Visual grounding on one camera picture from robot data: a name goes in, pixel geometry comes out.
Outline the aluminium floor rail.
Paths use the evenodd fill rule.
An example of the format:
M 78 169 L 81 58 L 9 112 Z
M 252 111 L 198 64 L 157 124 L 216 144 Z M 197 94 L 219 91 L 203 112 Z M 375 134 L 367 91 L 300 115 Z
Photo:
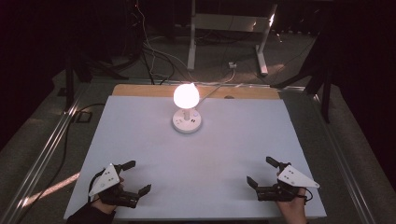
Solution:
M 327 123 L 321 115 L 321 101 L 319 97 L 315 94 L 312 96 L 312 104 L 314 106 L 315 113 L 317 114 L 321 126 L 330 141 L 330 152 L 335 159 L 335 164 L 343 177 L 344 185 L 349 194 L 349 198 L 353 202 L 355 209 L 360 217 L 362 224 L 376 224 L 373 213 L 368 207 L 368 204 L 362 194 L 361 188 L 354 177 L 348 163 L 347 159 L 341 149 L 340 144 L 337 142 L 337 138 L 334 135 L 332 127 Z
M 55 180 L 47 166 L 89 87 L 80 83 L 71 103 L 51 94 L 0 152 L 0 224 L 17 224 Z

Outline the person's right hand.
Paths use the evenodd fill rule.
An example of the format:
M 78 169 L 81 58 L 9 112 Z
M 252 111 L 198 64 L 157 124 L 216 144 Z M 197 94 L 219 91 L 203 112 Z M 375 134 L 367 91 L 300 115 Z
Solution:
M 298 197 L 290 202 L 276 202 L 280 213 L 287 222 L 287 224 L 307 224 L 305 216 L 305 193 L 306 189 L 299 188 Z

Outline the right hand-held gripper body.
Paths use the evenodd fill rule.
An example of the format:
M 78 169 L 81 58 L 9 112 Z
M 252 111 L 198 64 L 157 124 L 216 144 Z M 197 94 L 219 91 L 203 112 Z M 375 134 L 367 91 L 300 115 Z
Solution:
M 258 186 L 255 191 L 259 201 L 290 202 L 298 197 L 299 188 L 319 188 L 319 183 L 295 169 L 290 162 L 279 162 L 277 182 L 270 187 Z M 305 197 L 308 202 L 313 198 Z

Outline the black floor plate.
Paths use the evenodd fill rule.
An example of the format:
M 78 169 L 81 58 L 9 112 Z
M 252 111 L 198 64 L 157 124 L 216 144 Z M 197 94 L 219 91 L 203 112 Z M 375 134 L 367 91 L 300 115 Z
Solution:
M 79 111 L 74 118 L 75 123 L 90 123 L 92 120 L 92 112 Z

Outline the person's left hand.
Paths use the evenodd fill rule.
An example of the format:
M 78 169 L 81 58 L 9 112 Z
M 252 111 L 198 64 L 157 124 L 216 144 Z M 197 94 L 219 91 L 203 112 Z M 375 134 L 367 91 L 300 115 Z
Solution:
M 103 203 L 98 195 L 94 196 L 94 199 L 91 202 L 91 207 L 98 209 L 107 215 L 111 215 L 117 209 L 116 205 Z

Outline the pale table mat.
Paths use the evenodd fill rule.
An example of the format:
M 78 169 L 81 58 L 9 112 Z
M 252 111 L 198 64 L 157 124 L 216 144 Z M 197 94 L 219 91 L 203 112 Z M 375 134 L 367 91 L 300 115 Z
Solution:
M 281 100 L 206 98 L 192 134 L 173 128 L 176 110 L 168 97 L 109 97 L 65 213 L 87 202 L 93 176 L 110 163 L 136 162 L 122 173 L 126 190 L 151 187 L 136 208 L 118 208 L 118 220 L 275 218 L 276 205 L 258 201 L 247 179 L 275 184 L 266 157 L 310 173 Z

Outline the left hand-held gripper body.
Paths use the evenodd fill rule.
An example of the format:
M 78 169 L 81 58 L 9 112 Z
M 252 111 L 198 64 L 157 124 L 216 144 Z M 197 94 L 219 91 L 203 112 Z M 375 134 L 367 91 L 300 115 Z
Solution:
M 106 169 L 97 173 L 89 185 L 88 201 L 98 195 L 103 203 L 135 208 L 139 199 L 136 193 L 120 188 L 120 172 L 122 164 L 110 163 Z

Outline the white metal desk frame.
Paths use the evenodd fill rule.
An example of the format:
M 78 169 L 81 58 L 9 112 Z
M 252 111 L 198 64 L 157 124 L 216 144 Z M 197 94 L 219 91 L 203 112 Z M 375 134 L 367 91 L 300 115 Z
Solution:
M 197 29 L 215 31 L 233 31 L 261 33 L 262 40 L 255 46 L 255 53 L 258 61 L 259 72 L 262 76 L 268 75 L 266 61 L 264 59 L 264 47 L 270 33 L 277 4 L 271 3 L 269 12 L 265 16 L 239 16 L 225 14 L 205 14 L 196 12 L 196 0 L 191 0 L 191 35 L 190 48 L 187 60 L 187 68 L 193 71 L 195 67 L 196 43 L 195 33 Z

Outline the black metal stand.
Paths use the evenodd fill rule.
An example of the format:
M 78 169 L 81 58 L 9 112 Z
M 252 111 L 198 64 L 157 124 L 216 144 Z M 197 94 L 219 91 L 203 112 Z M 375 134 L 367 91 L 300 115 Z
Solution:
M 328 44 L 332 40 L 332 21 L 327 20 L 318 33 L 317 39 L 306 56 L 303 65 L 297 75 L 288 78 L 280 83 L 271 84 L 271 88 L 284 89 L 290 84 L 297 82 L 305 77 L 310 77 L 304 92 L 309 95 L 317 94 L 322 89 L 321 116 L 329 123 L 329 103 L 331 94 L 332 73 L 329 66 Z
M 104 66 L 81 49 L 71 47 L 65 55 L 65 111 L 70 110 L 75 102 L 74 76 L 77 76 L 84 83 L 89 83 L 92 80 L 92 74 L 89 71 L 90 66 L 103 72 L 108 77 L 117 80 L 128 80 L 128 77 L 124 77 L 111 68 Z

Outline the white round-base table lamp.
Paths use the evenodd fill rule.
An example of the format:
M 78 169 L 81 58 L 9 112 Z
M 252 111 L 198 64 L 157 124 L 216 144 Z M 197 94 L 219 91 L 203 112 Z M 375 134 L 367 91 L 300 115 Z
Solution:
M 179 85 L 174 91 L 174 103 L 178 111 L 172 118 L 172 124 L 179 133 L 197 132 L 203 124 L 196 106 L 200 102 L 200 93 L 193 83 Z

